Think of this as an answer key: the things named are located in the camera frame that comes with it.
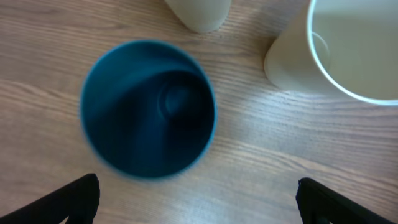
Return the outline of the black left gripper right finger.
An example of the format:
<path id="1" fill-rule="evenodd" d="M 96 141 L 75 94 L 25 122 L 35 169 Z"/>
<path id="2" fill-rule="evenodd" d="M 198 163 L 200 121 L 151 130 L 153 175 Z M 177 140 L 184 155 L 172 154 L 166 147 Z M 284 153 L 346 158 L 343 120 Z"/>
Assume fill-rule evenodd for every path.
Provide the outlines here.
<path id="1" fill-rule="evenodd" d="M 394 224 L 309 177 L 299 180 L 296 201 L 303 224 Z"/>

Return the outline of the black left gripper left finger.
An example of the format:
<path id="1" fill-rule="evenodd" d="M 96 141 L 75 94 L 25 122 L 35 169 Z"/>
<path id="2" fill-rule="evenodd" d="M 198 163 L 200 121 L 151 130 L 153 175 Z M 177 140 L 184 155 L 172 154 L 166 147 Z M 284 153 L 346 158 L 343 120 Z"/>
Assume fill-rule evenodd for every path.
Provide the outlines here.
<path id="1" fill-rule="evenodd" d="M 96 174 L 86 174 L 58 190 L 15 210 L 1 223 L 92 224 L 100 204 L 100 183 Z"/>

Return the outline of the blue cup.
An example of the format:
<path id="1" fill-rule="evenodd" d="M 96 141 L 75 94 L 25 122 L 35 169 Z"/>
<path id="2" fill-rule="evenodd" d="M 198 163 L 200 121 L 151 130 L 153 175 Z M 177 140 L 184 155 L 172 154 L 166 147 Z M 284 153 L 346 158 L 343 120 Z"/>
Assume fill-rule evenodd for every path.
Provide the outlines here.
<path id="1" fill-rule="evenodd" d="M 80 94 L 81 129 L 94 154 L 132 179 L 164 179 L 194 166 L 211 146 L 217 115 L 202 66 L 162 40 L 109 50 Z"/>

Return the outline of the beige cup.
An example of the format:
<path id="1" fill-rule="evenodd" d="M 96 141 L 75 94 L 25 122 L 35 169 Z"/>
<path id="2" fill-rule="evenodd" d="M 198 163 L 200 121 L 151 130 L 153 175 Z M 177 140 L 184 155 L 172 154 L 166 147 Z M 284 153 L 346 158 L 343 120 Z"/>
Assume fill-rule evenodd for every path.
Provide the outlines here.
<path id="1" fill-rule="evenodd" d="M 264 71 L 283 90 L 397 105 L 397 0 L 310 0 Z"/>
<path id="2" fill-rule="evenodd" d="M 187 28 L 202 34 L 222 26 L 232 0 L 165 0 L 165 3 Z"/>

